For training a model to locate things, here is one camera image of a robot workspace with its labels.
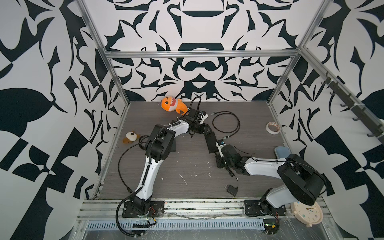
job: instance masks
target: clock face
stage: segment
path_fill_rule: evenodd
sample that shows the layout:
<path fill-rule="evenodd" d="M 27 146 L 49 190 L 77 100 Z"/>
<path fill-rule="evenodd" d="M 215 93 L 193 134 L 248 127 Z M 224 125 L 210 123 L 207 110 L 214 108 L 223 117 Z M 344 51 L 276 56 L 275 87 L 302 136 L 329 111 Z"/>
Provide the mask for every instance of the clock face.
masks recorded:
<path fill-rule="evenodd" d="M 294 202 L 293 205 L 294 211 L 298 213 L 298 217 L 308 223 L 319 223 L 323 218 L 323 212 L 317 203 L 312 206 L 308 206 L 301 202 Z"/>

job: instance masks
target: brown and white plush toy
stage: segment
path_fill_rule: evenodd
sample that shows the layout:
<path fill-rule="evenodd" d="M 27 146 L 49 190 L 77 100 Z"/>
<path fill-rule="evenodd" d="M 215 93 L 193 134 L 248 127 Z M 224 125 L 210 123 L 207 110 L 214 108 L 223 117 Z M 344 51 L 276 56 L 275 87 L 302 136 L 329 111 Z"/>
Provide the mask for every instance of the brown and white plush toy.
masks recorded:
<path fill-rule="evenodd" d="M 125 135 L 125 138 L 122 140 L 123 143 L 132 143 L 140 138 L 140 135 L 136 134 L 135 131 L 129 132 Z"/>

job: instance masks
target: white debris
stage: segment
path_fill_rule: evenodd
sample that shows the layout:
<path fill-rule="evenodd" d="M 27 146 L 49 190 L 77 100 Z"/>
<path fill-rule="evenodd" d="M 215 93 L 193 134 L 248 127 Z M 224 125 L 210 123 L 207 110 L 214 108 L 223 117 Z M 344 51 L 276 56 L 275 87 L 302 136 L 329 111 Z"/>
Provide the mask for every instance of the white debris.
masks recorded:
<path fill-rule="evenodd" d="M 184 180 L 185 184 L 188 186 L 187 182 L 185 181 L 185 179 L 183 178 L 183 176 L 181 176 L 181 174 L 179 174 L 180 177 Z"/>

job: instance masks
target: plush toy mouth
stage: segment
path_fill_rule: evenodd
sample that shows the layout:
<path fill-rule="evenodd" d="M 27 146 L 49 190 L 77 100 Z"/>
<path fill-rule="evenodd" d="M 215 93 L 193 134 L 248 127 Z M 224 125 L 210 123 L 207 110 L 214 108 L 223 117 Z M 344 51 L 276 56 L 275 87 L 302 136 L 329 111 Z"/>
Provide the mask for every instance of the plush toy mouth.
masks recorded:
<path fill-rule="evenodd" d="M 171 107 L 173 107 L 176 104 L 176 99 L 172 98 L 172 102 L 170 103 Z"/>

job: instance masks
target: black and white patterned wall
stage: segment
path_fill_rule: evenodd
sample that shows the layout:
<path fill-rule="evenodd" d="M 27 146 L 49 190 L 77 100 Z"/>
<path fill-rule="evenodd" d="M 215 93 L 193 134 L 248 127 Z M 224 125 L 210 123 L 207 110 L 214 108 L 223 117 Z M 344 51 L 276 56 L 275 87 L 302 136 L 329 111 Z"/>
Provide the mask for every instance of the black and white patterned wall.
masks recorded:
<path fill-rule="evenodd" d="M 1 239 L 68 237 L 124 103 L 73 0 L 1 1 L 0 22 Z"/>
<path fill-rule="evenodd" d="M 109 51 L 295 49 L 321 0 L 86 0 Z M 115 59 L 131 101 L 267 100 L 277 58 Z"/>
<path fill-rule="evenodd" d="M 309 44 L 334 75 L 383 116 L 384 5 L 335 0 Z M 289 144 L 328 181 L 336 223 L 359 240 L 384 237 L 384 146 L 301 58 L 273 102 Z"/>

